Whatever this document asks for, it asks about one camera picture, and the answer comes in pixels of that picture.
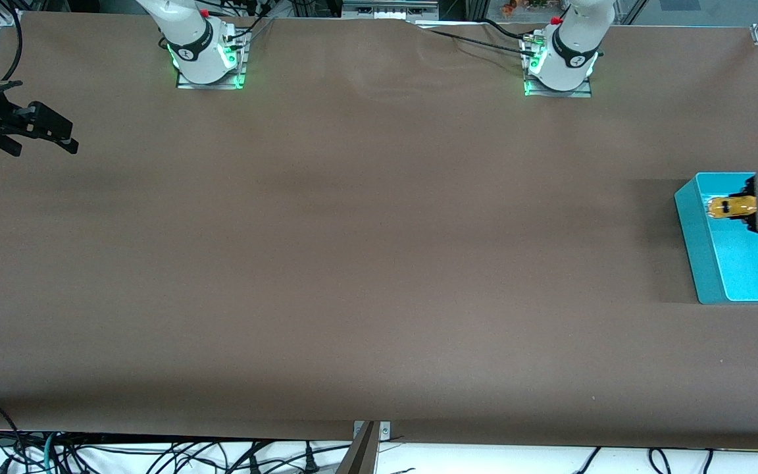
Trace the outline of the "yellow beetle toy car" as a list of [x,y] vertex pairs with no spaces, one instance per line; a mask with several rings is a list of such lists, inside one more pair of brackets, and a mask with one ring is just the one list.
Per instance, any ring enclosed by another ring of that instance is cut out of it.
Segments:
[[707,216],[713,219],[736,219],[737,216],[756,214],[756,210],[756,198],[728,200],[727,197],[713,197],[706,205]]

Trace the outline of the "teal plastic bin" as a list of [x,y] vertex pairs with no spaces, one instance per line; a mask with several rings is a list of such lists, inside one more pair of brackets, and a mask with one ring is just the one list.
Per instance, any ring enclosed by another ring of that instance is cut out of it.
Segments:
[[753,173],[697,173],[674,195],[698,301],[758,303],[758,234],[743,220],[714,219],[707,202],[740,192]]

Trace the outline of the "grey power strip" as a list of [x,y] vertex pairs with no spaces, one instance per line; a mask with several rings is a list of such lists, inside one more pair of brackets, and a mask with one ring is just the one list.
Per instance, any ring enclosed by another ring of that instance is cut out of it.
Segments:
[[341,0],[340,18],[438,21],[438,0]]

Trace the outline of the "brown table cover sheet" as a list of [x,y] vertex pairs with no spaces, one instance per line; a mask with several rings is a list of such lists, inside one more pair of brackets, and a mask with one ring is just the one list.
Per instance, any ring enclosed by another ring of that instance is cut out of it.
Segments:
[[399,20],[276,19],[179,90],[145,15],[28,12],[0,152],[21,429],[758,448],[758,304],[697,301],[673,195],[758,165],[745,29],[616,27],[590,98]]

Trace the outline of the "dark brown pole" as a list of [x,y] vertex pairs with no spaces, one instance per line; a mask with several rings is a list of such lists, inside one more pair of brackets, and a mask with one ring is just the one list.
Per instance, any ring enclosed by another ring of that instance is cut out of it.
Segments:
[[334,474],[375,474],[382,435],[382,422],[361,422]]

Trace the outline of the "small metal bracket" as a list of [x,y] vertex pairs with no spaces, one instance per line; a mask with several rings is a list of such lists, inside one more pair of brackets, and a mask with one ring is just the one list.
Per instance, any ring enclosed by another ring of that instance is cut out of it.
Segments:
[[[354,429],[353,429],[353,438],[356,439],[359,435],[359,432],[361,431],[362,426],[366,423],[366,421],[355,421],[354,422]],[[389,441],[392,437],[392,422],[390,421],[380,421],[375,422],[376,432],[379,432],[379,441]]]

